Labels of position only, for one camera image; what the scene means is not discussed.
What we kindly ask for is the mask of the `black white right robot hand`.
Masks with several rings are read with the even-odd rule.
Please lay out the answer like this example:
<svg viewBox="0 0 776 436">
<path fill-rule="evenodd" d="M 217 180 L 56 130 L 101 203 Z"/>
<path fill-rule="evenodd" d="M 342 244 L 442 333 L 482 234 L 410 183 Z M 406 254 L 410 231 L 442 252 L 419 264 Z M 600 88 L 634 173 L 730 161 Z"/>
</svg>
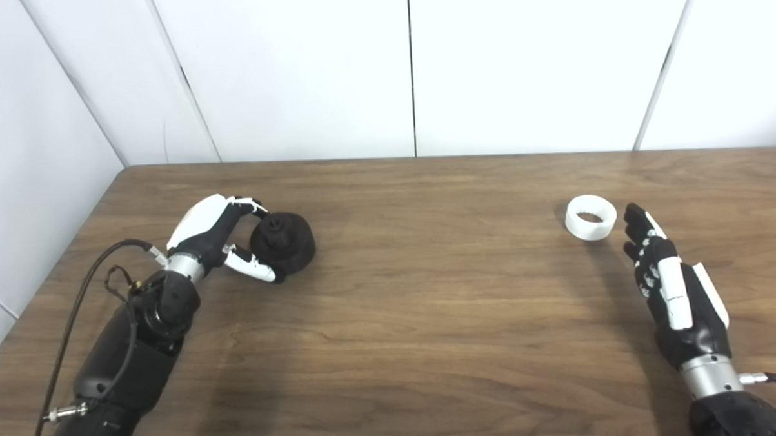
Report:
<svg viewBox="0 0 776 436">
<path fill-rule="evenodd" d="M 706 268 L 685 263 L 672 239 L 638 204 L 626 205 L 624 221 L 624 251 L 657 327 L 661 355 L 676 370 L 697 357 L 731 357 L 730 315 Z"/>
</svg>

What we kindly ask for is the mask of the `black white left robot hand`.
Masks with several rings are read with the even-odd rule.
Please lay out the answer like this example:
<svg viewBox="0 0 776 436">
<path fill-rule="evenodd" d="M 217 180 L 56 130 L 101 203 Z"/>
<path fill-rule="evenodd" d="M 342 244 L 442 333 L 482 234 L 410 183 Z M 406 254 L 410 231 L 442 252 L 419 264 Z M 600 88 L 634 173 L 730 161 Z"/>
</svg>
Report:
<svg viewBox="0 0 776 436">
<path fill-rule="evenodd" d="M 284 273 L 264 264 L 249 249 L 229 243 L 245 215 L 263 222 L 270 211 L 249 197 L 213 194 L 200 200 L 182 217 L 168 241 L 166 271 L 180 275 L 193 286 L 214 268 L 224 266 L 266 283 L 284 282 Z"/>
</svg>

